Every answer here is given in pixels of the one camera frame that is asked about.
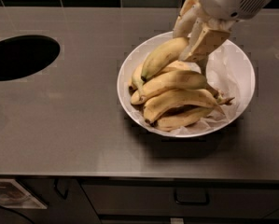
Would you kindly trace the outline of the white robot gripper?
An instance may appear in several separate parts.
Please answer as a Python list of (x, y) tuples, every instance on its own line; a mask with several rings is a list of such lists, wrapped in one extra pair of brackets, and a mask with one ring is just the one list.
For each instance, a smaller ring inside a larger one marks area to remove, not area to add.
[[(229, 37), (232, 20), (250, 20), (271, 0), (185, 0), (174, 24), (173, 38), (187, 37), (188, 46), (179, 59), (184, 62), (198, 62), (207, 58)], [(203, 10), (213, 17), (209, 21), (197, 19)]]

